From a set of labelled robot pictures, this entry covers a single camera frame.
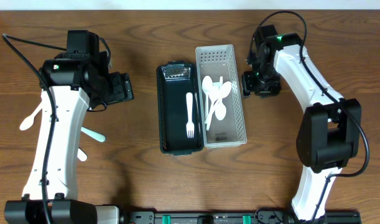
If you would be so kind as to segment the clear white perforated basket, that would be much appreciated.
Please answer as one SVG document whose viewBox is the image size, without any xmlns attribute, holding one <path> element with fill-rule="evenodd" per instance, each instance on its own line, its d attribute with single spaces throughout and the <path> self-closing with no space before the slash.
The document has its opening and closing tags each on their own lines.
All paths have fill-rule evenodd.
<svg viewBox="0 0 380 224">
<path fill-rule="evenodd" d="M 235 147 L 247 142 L 234 47 L 195 49 L 202 103 L 203 140 L 207 148 Z"/>
</svg>

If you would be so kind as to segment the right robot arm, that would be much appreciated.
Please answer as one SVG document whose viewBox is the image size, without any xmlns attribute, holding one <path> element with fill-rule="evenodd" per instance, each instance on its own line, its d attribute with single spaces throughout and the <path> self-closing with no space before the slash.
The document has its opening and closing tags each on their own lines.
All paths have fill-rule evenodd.
<svg viewBox="0 0 380 224">
<path fill-rule="evenodd" d="M 278 34 L 273 25 L 253 35 L 241 77 L 243 95 L 276 96 L 285 80 L 304 113 L 296 139 L 303 164 L 299 187 L 284 223 L 351 223 L 350 216 L 330 215 L 325 203 L 333 182 L 358 153 L 361 105 L 345 99 L 324 79 L 296 33 Z"/>
</svg>

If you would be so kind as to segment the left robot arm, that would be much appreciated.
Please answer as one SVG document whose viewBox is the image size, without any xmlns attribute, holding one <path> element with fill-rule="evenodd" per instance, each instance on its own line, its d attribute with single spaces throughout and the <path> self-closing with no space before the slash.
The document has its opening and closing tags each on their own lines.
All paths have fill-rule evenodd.
<svg viewBox="0 0 380 224">
<path fill-rule="evenodd" d="M 105 136 L 83 127 L 98 105 L 132 100 L 128 76 L 109 73 L 109 50 L 65 50 L 46 60 L 40 77 L 42 112 L 34 164 L 20 200 L 6 202 L 8 223 L 125 223 L 117 205 L 78 200 L 76 159 L 80 134 L 99 142 Z"/>
</svg>

